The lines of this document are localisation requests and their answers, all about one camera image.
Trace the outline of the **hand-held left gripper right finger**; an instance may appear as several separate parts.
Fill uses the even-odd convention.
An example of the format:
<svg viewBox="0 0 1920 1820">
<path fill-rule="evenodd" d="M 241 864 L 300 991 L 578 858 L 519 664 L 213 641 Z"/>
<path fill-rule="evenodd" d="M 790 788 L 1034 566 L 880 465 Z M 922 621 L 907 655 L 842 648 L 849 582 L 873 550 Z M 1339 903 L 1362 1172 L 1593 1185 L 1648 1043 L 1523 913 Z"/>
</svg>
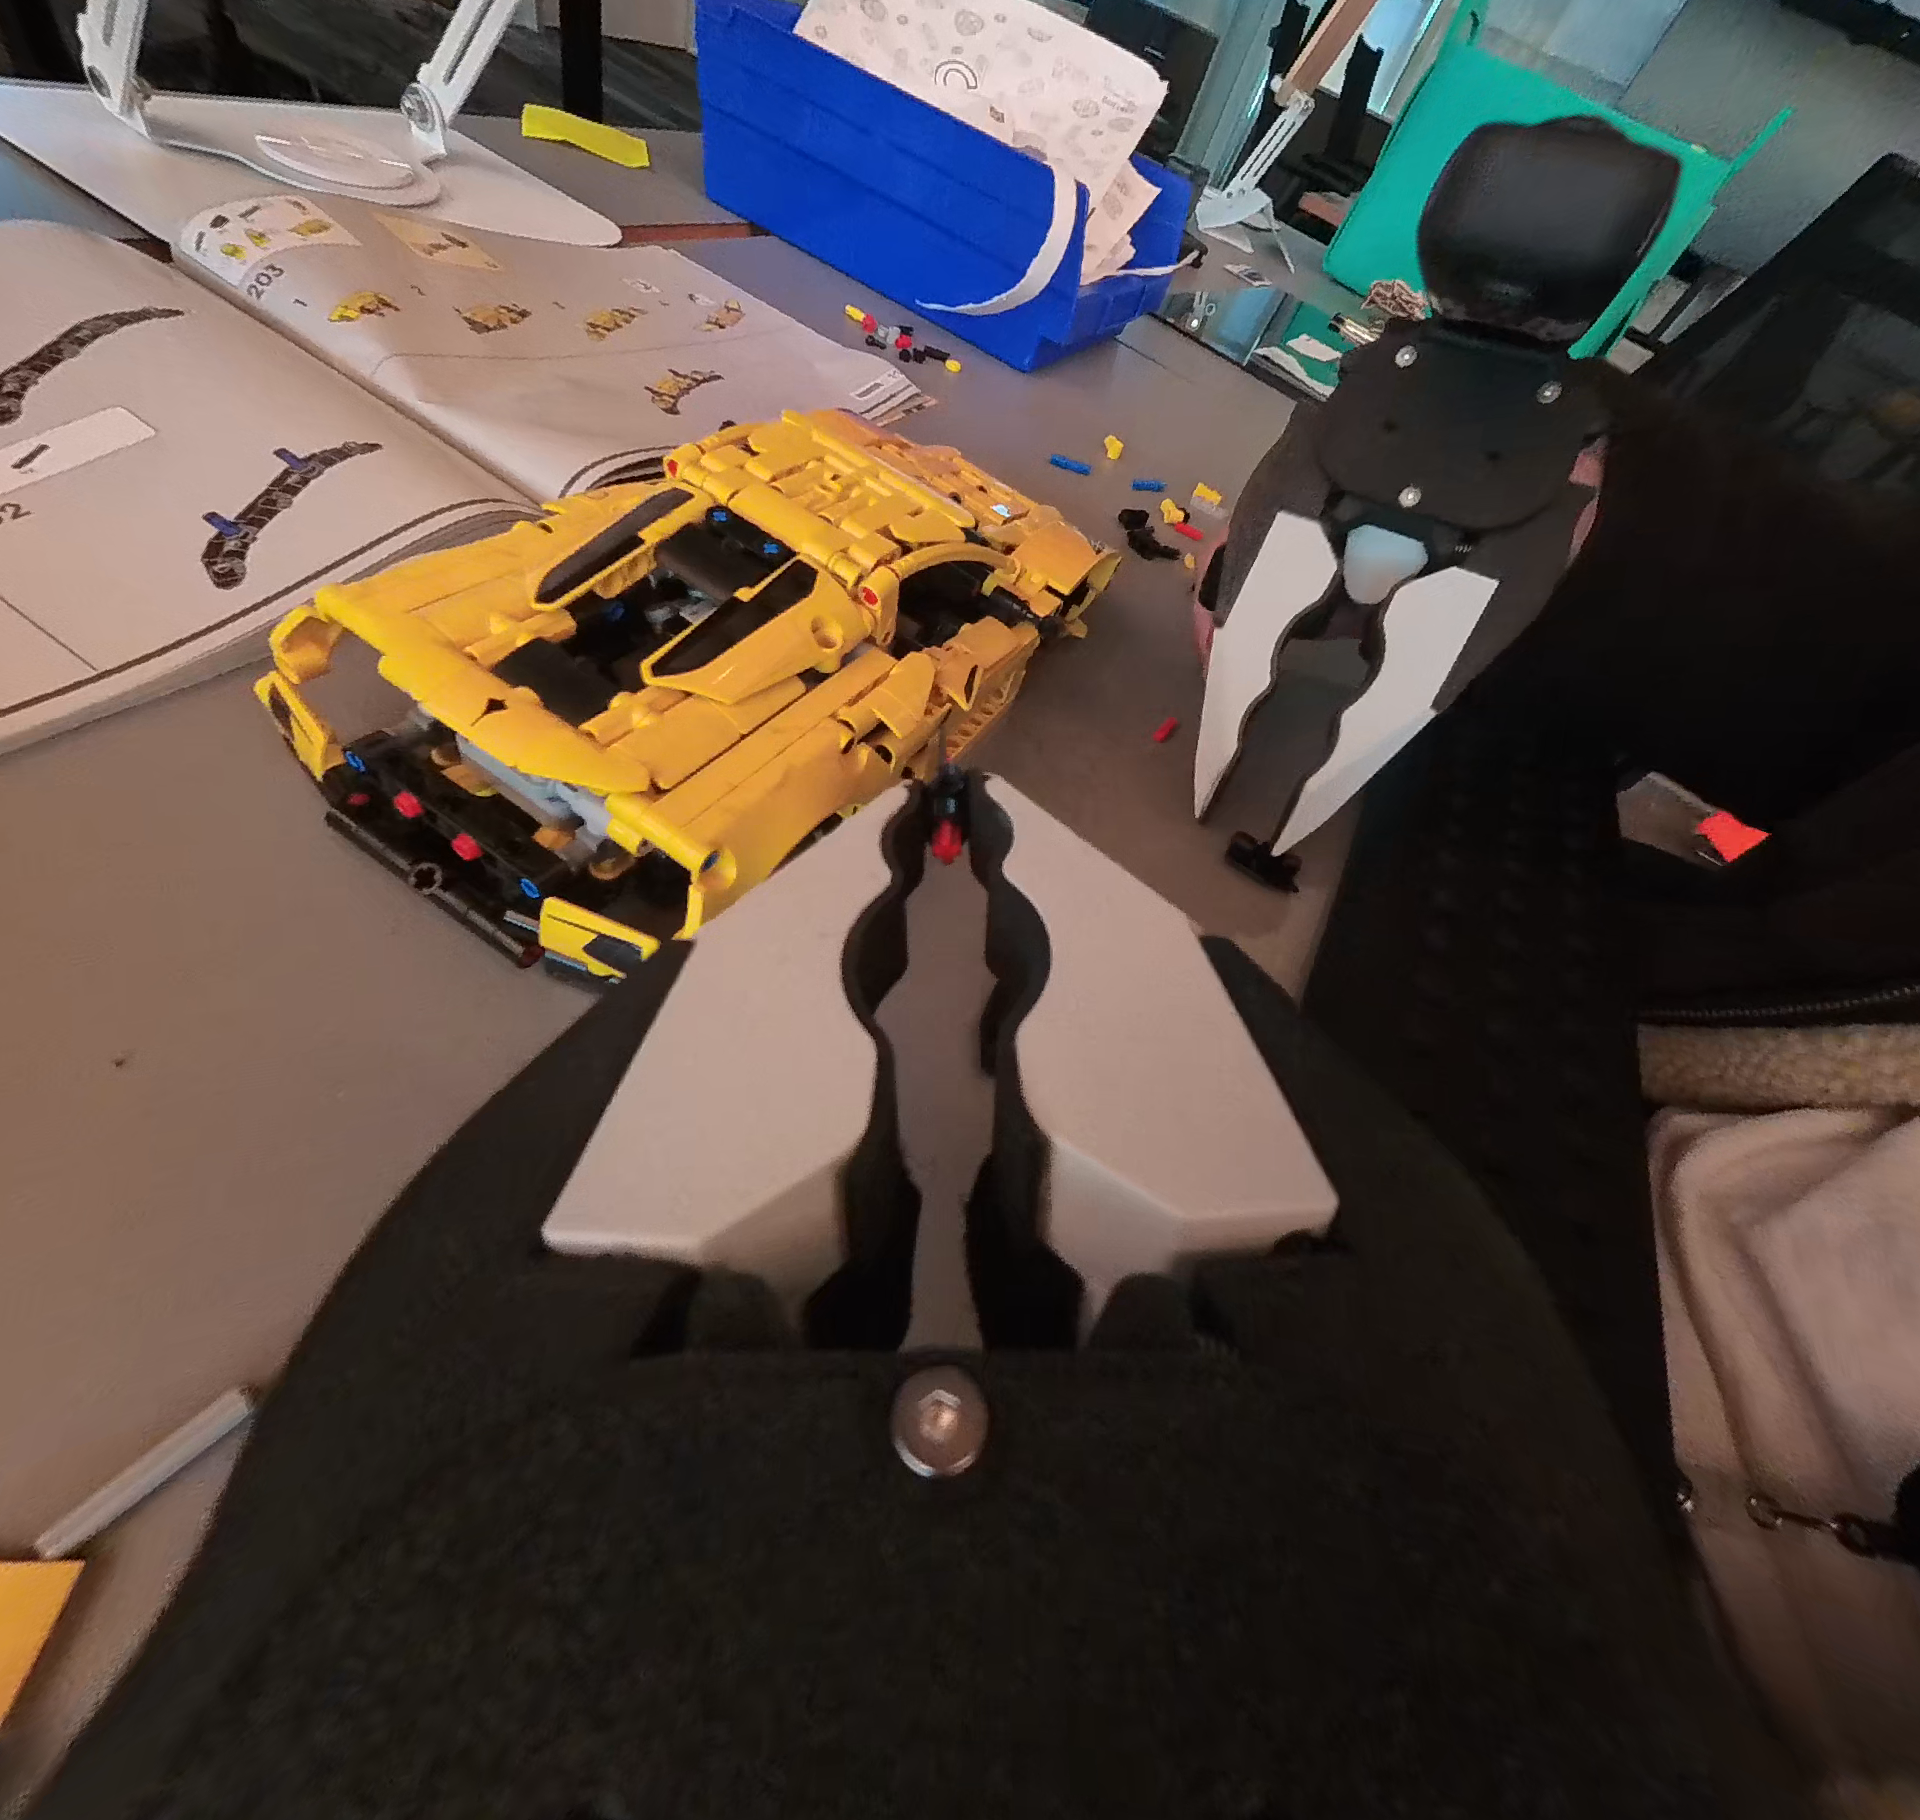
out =
<svg viewBox="0 0 1920 1820">
<path fill-rule="evenodd" d="M 968 1283 L 989 1348 L 1071 1348 L 1136 1278 L 1325 1236 L 1337 1196 L 1206 938 L 998 775 L 968 851 L 993 977 Z"/>
</svg>

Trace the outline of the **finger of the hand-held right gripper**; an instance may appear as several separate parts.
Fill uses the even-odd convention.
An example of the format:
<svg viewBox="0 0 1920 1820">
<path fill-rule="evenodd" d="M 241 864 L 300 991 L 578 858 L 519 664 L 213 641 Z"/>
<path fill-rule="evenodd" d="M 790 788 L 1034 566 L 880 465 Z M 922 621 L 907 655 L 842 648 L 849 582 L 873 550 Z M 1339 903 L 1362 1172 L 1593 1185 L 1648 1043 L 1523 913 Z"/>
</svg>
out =
<svg viewBox="0 0 1920 1820">
<path fill-rule="evenodd" d="M 1453 566 L 1401 585 L 1380 609 L 1380 655 L 1343 709 L 1322 766 L 1271 840 L 1286 854 L 1349 805 L 1440 712 L 1442 688 L 1500 583 Z"/>
<path fill-rule="evenodd" d="M 1337 553 L 1320 520 L 1276 512 L 1232 609 L 1214 628 L 1194 763 L 1201 822 L 1241 759 L 1291 634 L 1337 591 Z"/>
</svg>

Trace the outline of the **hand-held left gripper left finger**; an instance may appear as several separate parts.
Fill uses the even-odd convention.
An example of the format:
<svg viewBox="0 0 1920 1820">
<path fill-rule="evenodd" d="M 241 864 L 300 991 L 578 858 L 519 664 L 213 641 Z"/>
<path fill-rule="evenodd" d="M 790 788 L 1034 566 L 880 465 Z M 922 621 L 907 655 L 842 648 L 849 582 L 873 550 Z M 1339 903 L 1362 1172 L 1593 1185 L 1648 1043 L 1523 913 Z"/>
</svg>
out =
<svg viewBox="0 0 1920 1820">
<path fill-rule="evenodd" d="M 543 1222 L 562 1256 L 754 1279 L 821 1348 L 898 1348 L 922 1196 L 878 1008 L 907 969 L 922 786 L 705 925 Z"/>
</svg>

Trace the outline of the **yellow brick car model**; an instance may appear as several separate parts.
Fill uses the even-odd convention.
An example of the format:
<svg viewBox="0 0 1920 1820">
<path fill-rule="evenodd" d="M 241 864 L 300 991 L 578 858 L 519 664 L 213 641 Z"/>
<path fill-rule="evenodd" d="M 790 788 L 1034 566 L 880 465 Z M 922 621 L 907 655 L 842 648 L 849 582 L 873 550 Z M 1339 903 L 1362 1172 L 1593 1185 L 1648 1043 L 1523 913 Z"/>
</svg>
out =
<svg viewBox="0 0 1920 1820">
<path fill-rule="evenodd" d="M 256 699 L 315 786 L 367 761 L 500 800 L 593 907 L 685 942 L 965 756 L 1118 566 L 950 446 L 789 412 L 321 588 Z"/>
</svg>

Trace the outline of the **person's right forearm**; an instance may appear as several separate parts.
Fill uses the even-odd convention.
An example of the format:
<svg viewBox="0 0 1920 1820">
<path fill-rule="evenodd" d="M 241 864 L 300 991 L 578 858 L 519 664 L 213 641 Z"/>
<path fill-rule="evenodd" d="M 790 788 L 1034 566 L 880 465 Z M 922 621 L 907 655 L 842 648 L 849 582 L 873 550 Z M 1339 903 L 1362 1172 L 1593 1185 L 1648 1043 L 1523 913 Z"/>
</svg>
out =
<svg viewBox="0 0 1920 1820">
<path fill-rule="evenodd" d="M 1916 746 L 1916 502 L 1601 368 L 1595 514 L 1487 675 L 1619 761 L 1783 824 Z"/>
</svg>

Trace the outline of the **grey desk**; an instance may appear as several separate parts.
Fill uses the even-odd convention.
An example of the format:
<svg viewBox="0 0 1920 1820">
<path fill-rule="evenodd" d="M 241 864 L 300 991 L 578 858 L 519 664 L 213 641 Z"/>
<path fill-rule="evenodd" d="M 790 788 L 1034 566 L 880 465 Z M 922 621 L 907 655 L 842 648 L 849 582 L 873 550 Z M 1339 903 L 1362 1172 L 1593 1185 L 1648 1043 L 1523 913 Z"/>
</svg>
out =
<svg viewBox="0 0 1920 1820">
<path fill-rule="evenodd" d="M 880 302 L 776 240 L 719 236 L 700 141 L 647 134 L 624 172 L 528 143 L 478 143 L 845 345 L 842 304 Z M 916 441 L 950 443 L 1090 535 L 1135 474 L 1207 482 L 1251 507 L 1251 473 L 1295 401 L 1159 318 L 1026 375 L 974 361 L 924 388 Z M 1102 438 L 1126 443 L 1109 463 Z M 1092 463 L 1090 479 L 1049 465 Z M 4 1558 L 220 1395 L 256 1397 L 419 1167 L 592 1005 L 511 969 L 324 828 L 241 670 L 4 757 Z M 1189 579 L 1131 564 L 1090 637 L 1041 664 L 979 744 L 1197 926 L 1303 994 L 1356 801 L 1303 850 L 1300 892 L 1222 861 L 1190 820 L 1199 695 Z M 1178 717 L 1165 744 L 1155 728 Z M 910 969 L 880 1008 L 905 1080 L 922 1197 L 910 1346 L 973 1346 L 962 1201 L 991 1089 L 968 1049 L 991 988 L 986 898 L 934 864 L 907 907 Z M 21 1817 L 148 1638 L 206 1533 L 237 1433 L 128 1515 L 85 1574 L 9 1719 L 4 1817 Z"/>
</svg>

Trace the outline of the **white printed card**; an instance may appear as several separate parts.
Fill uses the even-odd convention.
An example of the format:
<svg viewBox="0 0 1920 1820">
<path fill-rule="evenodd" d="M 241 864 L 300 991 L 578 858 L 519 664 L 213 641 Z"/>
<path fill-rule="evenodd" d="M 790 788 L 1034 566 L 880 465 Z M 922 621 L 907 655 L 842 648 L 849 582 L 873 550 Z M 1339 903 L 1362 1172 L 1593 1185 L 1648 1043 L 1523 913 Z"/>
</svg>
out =
<svg viewBox="0 0 1920 1820">
<path fill-rule="evenodd" d="M 1322 401 L 1356 347 L 1349 328 L 1353 317 L 1342 304 L 1325 309 L 1286 294 L 1256 332 L 1245 368 L 1309 401 Z"/>
</svg>

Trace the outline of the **green panel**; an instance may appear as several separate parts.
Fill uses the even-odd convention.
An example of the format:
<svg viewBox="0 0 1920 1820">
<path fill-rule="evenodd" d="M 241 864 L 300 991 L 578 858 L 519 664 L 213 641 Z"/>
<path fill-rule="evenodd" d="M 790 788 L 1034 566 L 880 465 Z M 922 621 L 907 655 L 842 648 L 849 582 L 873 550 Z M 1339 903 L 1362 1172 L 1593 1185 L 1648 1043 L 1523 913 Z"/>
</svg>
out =
<svg viewBox="0 0 1920 1820">
<path fill-rule="evenodd" d="M 1723 186 L 1788 127 L 1792 107 L 1776 111 L 1740 152 L 1719 156 L 1496 57 L 1482 41 L 1491 4 L 1492 0 L 1463 0 L 1456 9 L 1439 57 L 1404 105 L 1371 176 L 1328 245 L 1322 271 L 1329 281 L 1356 295 L 1377 281 L 1423 287 L 1417 222 L 1440 172 L 1476 129 L 1536 127 L 1566 117 L 1600 120 L 1625 138 L 1664 152 L 1679 163 L 1679 186 L 1666 224 L 1621 294 L 1573 347 L 1576 356 L 1601 356 L 1633 325 L 1654 286 L 1692 248 L 1712 218 Z"/>
</svg>

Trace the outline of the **black mesh chair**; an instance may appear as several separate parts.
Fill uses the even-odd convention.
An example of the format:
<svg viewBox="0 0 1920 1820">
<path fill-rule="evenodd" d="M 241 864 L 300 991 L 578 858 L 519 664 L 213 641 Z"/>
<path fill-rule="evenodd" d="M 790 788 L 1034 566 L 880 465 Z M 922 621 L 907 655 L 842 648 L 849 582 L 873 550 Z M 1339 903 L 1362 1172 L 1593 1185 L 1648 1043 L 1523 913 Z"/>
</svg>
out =
<svg viewBox="0 0 1920 1820">
<path fill-rule="evenodd" d="M 1915 502 L 1916 163 L 1877 161 L 1644 375 L 1829 482 Z"/>
</svg>

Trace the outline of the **black fleece-lined jacket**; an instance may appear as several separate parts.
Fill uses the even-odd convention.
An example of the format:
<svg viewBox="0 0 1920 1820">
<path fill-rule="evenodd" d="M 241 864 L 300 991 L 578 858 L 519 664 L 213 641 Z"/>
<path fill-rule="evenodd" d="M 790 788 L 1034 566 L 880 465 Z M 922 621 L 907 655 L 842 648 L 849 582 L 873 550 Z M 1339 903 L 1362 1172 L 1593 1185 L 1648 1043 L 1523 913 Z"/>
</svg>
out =
<svg viewBox="0 0 1920 1820">
<path fill-rule="evenodd" d="M 1619 796 L 1648 1102 L 1916 1114 L 1916 793 L 1851 786 L 1725 868 L 1690 840 L 1712 810 Z"/>
</svg>

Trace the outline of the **blue plastic bin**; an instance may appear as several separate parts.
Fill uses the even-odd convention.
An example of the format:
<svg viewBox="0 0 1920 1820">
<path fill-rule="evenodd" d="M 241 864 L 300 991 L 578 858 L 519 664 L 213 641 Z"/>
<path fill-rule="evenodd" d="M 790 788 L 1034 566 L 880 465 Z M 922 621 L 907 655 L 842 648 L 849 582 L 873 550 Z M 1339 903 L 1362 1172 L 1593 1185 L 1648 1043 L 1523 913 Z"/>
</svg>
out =
<svg viewBox="0 0 1920 1820">
<path fill-rule="evenodd" d="M 1155 189 L 1136 258 L 1081 281 L 1079 183 L 806 43 L 799 16 L 780 0 L 694 0 L 711 202 L 1021 372 L 1163 304 L 1185 176 L 1136 161 Z"/>
</svg>

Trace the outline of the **white patterned paper bag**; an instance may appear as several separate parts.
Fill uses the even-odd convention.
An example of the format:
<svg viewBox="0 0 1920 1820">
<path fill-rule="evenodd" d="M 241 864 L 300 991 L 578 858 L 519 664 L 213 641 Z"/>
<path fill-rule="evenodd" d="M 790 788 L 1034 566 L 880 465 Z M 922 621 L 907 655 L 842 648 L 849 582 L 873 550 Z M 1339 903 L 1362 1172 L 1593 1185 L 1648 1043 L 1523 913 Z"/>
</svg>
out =
<svg viewBox="0 0 1920 1820">
<path fill-rule="evenodd" d="M 1161 280 L 1194 261 L 1148 264 L 1135 245 L 1158 200 L 1135 154 L 1169 91 L 1148 59 L 1030 0 L 807 0 L 794 31 L 1050 174 L 1050 216 L 1021 276 L 934 310 L 1011 313 L 1069 263 L 1081 287 L 1096 287 Z"/>
</svg>

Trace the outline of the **beige trousers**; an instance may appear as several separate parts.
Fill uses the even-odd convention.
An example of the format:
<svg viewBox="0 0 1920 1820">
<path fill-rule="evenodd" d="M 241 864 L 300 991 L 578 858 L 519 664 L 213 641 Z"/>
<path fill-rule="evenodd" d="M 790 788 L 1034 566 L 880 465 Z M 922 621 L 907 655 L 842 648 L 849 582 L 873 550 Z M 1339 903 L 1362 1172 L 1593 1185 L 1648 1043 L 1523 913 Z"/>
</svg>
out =
<svg viewBox="0 0 1920 1820">
<path fill-rule="evenodd" d="M 1648 1168 L 1719 1636 L 1822 1817 L 1916 1817 L 1916 1114 L 1669 1108 Z"/>
</svg>

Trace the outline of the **white plastic strip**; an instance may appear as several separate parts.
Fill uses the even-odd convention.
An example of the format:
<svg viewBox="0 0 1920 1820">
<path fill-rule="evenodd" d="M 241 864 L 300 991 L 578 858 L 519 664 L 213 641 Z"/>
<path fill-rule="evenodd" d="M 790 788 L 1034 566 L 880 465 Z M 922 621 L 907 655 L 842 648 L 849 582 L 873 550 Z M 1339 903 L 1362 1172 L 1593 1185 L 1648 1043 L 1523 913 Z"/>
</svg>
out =
<svg viewBox="0 0 1920 1820">
<path fill-rule="evenodd" d="M 259 1401 L 251 1390 L 236 1388 L 209 1401 L 175 1433 L 115 1473 L 35 1542 L 34 1553 L 45 1563 L 74 1561 L 95 1540 L 143 1508 L 179 1474 L 220 1450 L 251 1424 Z"/>
</svg>

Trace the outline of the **yellow tape piece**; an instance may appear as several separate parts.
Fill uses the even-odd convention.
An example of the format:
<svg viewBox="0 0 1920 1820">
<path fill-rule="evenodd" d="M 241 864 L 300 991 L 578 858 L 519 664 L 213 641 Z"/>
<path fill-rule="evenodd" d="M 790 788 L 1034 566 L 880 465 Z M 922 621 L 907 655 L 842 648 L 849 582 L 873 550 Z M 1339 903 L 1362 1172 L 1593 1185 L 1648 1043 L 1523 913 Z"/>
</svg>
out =
<svg viewBox="0 0 1920 1820">
<path fill-rule="evenodd" d="M 2 1719 L 53 1639 L 82 1572 L 85 1561 L 2 1561 Z"/>
<path fill-rule="evenodd" d="M 644 136 L 555 105 L 525 105 L 521 134 L 533 143 L 588 154 L 628 172 L 646 172 L 655 161 Z"/>
</svg>

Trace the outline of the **open instruction booklet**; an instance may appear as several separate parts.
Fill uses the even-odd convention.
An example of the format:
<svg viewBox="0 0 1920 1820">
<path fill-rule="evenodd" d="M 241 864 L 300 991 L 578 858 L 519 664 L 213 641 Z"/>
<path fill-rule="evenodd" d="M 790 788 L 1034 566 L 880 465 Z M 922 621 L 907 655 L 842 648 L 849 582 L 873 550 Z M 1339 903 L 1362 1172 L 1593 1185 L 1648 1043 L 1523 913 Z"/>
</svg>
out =
<svg viewBox="0 0 1920 1820">
<path fill-rule="evenodd" d="M 244 196 L 162 261 L 2 228 L 2 748 L 265 652 L 321 585 L 916 372 L 662 245 Z"/>
</svg>

